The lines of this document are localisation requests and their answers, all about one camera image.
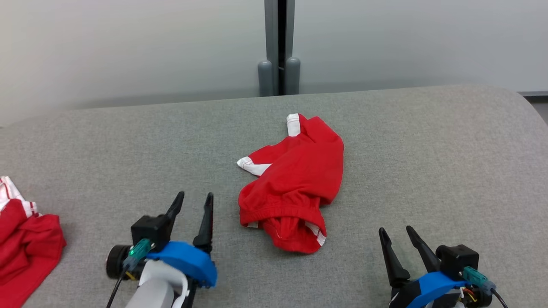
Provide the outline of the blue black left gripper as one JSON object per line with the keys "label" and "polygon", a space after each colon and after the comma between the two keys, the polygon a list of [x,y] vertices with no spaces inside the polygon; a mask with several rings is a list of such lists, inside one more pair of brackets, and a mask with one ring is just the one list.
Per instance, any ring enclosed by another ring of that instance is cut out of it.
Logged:
{"label": "blue black left gripper", "polygon": [[[172,231],[184,201],[184,191],[178,192],[165,217]],[[217,286],[218,270],[211,258],[213,250],[214,194],[209,192],[204,203],[203,218],[193,243],[170,241],[158,253],[147,254],[147,278],[159,278],[180,288],[172,308],[191,308],[200,288]]]}

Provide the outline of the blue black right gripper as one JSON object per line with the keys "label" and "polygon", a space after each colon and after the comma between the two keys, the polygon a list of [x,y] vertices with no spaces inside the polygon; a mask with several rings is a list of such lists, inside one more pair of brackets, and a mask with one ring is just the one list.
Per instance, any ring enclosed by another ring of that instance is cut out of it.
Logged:
{"label": "blue black right gripper", "polygon": [[399,258],[395,254],[391,238],[385,228],[380,228],[378,235],[389,285],[392,288],[399,288],[399,292],[389,302],[390,308],[423,308],[427,304],[444,296],[450,290],[459,289],[466,285],[466,281],[454,281],[444,275],[444,273],[439,272],[441,261],[436,257],[432,249],[417,234],[413,227],[406,226],[406,231],[413,247],[419,252],[428,273],[410,282],[410,273],[401,265]]}

